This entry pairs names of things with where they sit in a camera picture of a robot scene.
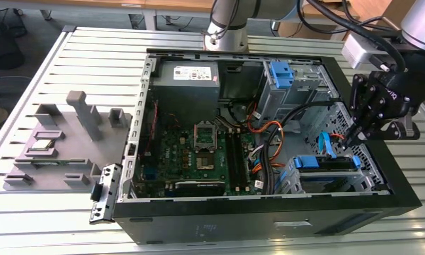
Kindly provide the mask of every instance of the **aluminum table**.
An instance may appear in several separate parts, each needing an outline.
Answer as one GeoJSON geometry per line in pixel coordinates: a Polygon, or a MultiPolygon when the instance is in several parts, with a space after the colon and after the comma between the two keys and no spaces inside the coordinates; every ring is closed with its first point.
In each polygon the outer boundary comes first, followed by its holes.
{"type": "MultiPolygon", "coordinates": [[[[346,236],[138,246],[118,224],[90,225],[86,193],[12,193],[3,189],[38,120],[39,104],[66,104],[71,90],[84,90],[100,112],[131,113],[140,94],[147,48],[202,49],[200,34],[78,28],[63,32],[0,131],[0,254],[425,254],[425,107],[415,116],[419,141],[387,142],[424,206],[388,217],[346,236]]],[[[251,52],[332,56],[352,79],[342,42],[250,37],[251,52]]]]}

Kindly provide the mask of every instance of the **black cable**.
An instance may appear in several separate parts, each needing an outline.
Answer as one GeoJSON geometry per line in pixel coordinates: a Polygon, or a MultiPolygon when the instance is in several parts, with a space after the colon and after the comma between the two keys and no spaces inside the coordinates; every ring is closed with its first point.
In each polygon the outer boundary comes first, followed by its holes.
{"type": "MultiPolygon", "coordinates": [[[[210,22],[212,22],[212,20],[214,20],[214,11],[215,11],[216,3],[218,3],[218,0],[215,0],[215,2],[212,4],[212,9],[211,9],[211,13],[210,13],[210,22]]],[[[239,12],[239,6],[240,6],[240,0],[236,0],[235,1],[235,5],[234,5],[234,10],[232,10],[232,15],[230,17],[230,21],[228,21],[228,24],[227,24],[226,28],[222,31],[215,32],[215,33],[208,33],[208,31],[203,31],[203,34],[206,34],[208,36],[219,35],[218,40],[220,38],[223,38],[223,36],[226,35],[226,33],[227,33],[228,29],[230,29],[230,26],[234,23],[234,20],[236,18],[236,14],[239,12]]]]}
{"type": "Polygon", "coordinates": [[[275,173],[272,171],[271,160],[270,160],[270,144],[268,144],[268,142],[264,143],[262,151],[263,151],[262,166],[264,166],[264,169],[267,169],[267,176],[268,176],[267,194],[272,195],[275,193],[275,173]]]}
{"type": "MultiPolygon", "coordinates": [[[[316,102],[310,102],[310,103],[307,103],[304,105],[300,105],[300,106],[295,107],[288,112],[288,114],[284,116],[284,118],[283,118],[283,120],[280,122],[282,126],[286,126],[287,122],[291,121],[295,118],[295,116],[299,113],[302,113],[307,108],[314,107],[314,106],[332,106],[334,104],[335,104],[335,101],[316,101],[316,102]]],[[[268,181],[267,182],[270,182],[271,178],[274,178],[274,173],[272,173],[272,167],[271,167],[271,161],[270,161],[270,154],[267,154],[264,152],[270,151],[270,144],[271,144],[272,140],[276,137],[278,131],[279,131],[279,129],[275,129],[271,132],[270,138],[266,141],[264,146],[263,146],[263,150],[262,150],[263,153],[260,153],[260,157],[262,157],[260,158],[260,162],[262,162],[263,172],[268,174],[268,181]]],[[[272,190],[270,194],[274,194],[274,192],[275,192],[274,185],[272,185],[272,187],[270,189],[272,190]]]]}
{"type": "MultiPolygon", "coordinates": [[[[355,22],[356,24],[362,23],[360,20],[355,19],[354,15],[350,12],[350,8],[348,8],[348,0],[342,0],[342,4],[343,4],[343,9],[347,15],[347,18],[350,19],[350,21],[355,22]]],[[[379,29],[383,31],[388,31],[392,32],[394,29],[390,27],[384,27],[382,25],[374,25],[374,24],[367,24],[366,27],[374,28],[374,29],[379,29]]]]}
{"type": "Polygon", "coordinates": [[[182,28],[178,29],[179,32],[182,32],[182,30],[186,29],[186,28],[191,25],[192,20],[194,20],[194,17],[191,18],[188,24],[187,24],[184,27],[182,27],[182,28]]]}
{"type": "MultiPolygon", "coordinates": [[[[300,3],[300,0],[298,0],[298,7],[296,7],[299,19],[302,20],[303,24],[304,24],[312,31],[315,31],[315,32],[318,32],[318,33],[326,33],[326,34],[332,35],[332,34],[335,34],[335,33],[344,33],[344,32],[347,32],[347,31],[352,30],[352,29],[350,29],[350,28],[343,28],[343,29],[338,29],[338,30],[323,30],[323,29],[319,29],[319,28],[314,27],[314,26],[307,22],[307,20],[306,20],[306,17],[304,17],[304,14],[303,14],[303,10],[302,10],[302,8],[300,8],[299,3],[300,3]]],[[[379,20],[382,20],[382,17],[375,17],[375,18],[371,18],[371,19],[368,19],[368,20],[364,20],[363,22],[358,23],[356,25],[358,25],[358,26],[366,26],[366,25],[368,25],[370,23],[372,23],[372,22],[375,22],[375,21],[379,21],[379,20]]]]}
{"type": "Polygon", "coordinates": [[[232,99],[230,102],[228,102],[228,105],[227,105],[227,110],[228,110],[228,114],[230,116],[232,117],[232,119],[235,120],[235,122],[240,125],[242,127],[242,130],[250,130],[248,127],[246,126],[247,123],[243,123],[240,122],[239,118],[236,117],[236,114],[234,113],[232,111],[232,108],[234,108],[234,101],[236,101],[238,99],[232,99]]]}
{"type": "MultiPolygon", "coordinates": [[[[371,42],[374,42],[379,47],[384,49],[384,51],[390,54],[390,56],[396,61],[396,72],[404,72],[407,69],[407,63],[404,60],[404,57],[402,56],[398,49],[394,47],[394,45],[382,37],[374,34],[371,31],[368,31],[366,28],[362,27],[362,24],[355,24],[347,19],[342,18],[339,15],[336,15],[318,0],[307,0],[307,2],[319,10],[319,12],[328,17],[335,23],[342,25],[343,27],[352,30],[355,33],[358,33],[360,36],[367,38],[371,42]]],[[[315,32],[323,32],[324,30],[318,29],[314,27],[302,16],[300,6],[298,5],[298,14],[300,16],[302,22],[304,25],[312,29],[315,32]]]]}
{"type": "Polygon", "coordinates": [[[176,19],[171,17],[171,20],[179,20],[182,18],[182,16],[179,16],[176,19]]]}
{"type": "MultiPolygon", "coordinates": [[[[264,160],[264,155],[263,155],[263,150],[260,150],[260,153],[259,153],[259,157],[260,157],[260,163],[263,165],[263,160],[264,160]]],[[[266,171],[260,171],[262,172],[262,181],[263,181],[263,195],[268,195],[268,187],[270,187],[270,183],[268,183],[268,180],[270,180],[270,177],[268,177],[268,172],[266,171]]]]}
{"type": "Polygon", "coordinates": [[[300,32],[300,30],[303,29],[303,26],[304,26],[304,24],[303,24],[303,22],[300,22],[300,23],[298,24],[295,33],[294,33],[292,35],[287,36],[287,38],[291,38],[291,37],[296,36],[298,33],[300,32]]]}

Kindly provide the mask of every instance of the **ram slot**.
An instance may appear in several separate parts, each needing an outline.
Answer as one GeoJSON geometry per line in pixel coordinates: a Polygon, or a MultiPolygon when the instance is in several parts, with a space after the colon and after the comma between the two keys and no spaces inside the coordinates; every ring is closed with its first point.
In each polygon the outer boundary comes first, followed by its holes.
{"type": "Polygon", "coordinates": [[[230,185],[232,189],[246,189],[248,178],[246,172],[244,152],[239,134],[227,134],[227,161],[230,173],[230,185]]]}

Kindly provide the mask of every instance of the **green circuit board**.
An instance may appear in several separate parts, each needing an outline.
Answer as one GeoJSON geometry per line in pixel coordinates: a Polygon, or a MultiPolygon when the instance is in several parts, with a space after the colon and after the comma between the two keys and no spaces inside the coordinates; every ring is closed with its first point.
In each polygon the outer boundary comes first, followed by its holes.
{"type": "MultiPolygon", "coordinates": [[[[199,135],[203,142],[212,142],[211,135],[199,135]]],[[[218,131],[218,146],[214,152],[208,150],[196,151],[194,130],[168,130],[163,133],[159,154],[159,165],[156,167],[156,178],[147,185],[150,197],[166,197],[164,186],[170,182],[179,181],[219,181],[226,182],[226,193],[228,196],[243,196],[255,194],[254,189],[236,190],[230,186],[230,170],[227,160],[227,133],[218,131]]],[[[239,135],[243,144],[244,162],[247,163],[248,147],[254,145],[254,136],[243,133],[239,135]]]]}

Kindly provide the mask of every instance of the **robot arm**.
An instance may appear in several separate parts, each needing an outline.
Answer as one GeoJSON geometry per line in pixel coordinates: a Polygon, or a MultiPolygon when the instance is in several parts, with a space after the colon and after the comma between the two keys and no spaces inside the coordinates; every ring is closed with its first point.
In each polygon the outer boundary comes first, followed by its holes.
{"type": "MultiPolygon", "coordinates": [[[[418,0],[394,32],[370,31],[331,12],[318,0],[307,2],[351,33],[343,55],[355,69],[374,71],[358,74],[352,82],[351,112],[354,125],[346,134],[346,147],[363,140],[416,140],[420,131],[412,116],[425,101],[425,0],[418,0]]],[[[204,32],[206,49],[243,52],[248,50],[248,18],[282,19],[302,0],[215,0],[211,24],[204,32]]]]}
{"type": "Polygon", "coordinates": [[[354,125],[343,145],[363,140],[418,140],[420,131],[412,116],[425,101],[425,0],[418,0],[402,29],[382,35],[402,53],[407,69],[395,72],[388,54],[368,40],[352,34],[343,55],[354,68],[379,70],[355,75],[351,111],[354,125]]]}
{"type": "Polygon", "coordinates": [[[204,31],[206,50],[246,52],[248,18],[280,20],[295,7],[295,0],[215,0],[210,27],[204,31]]]}

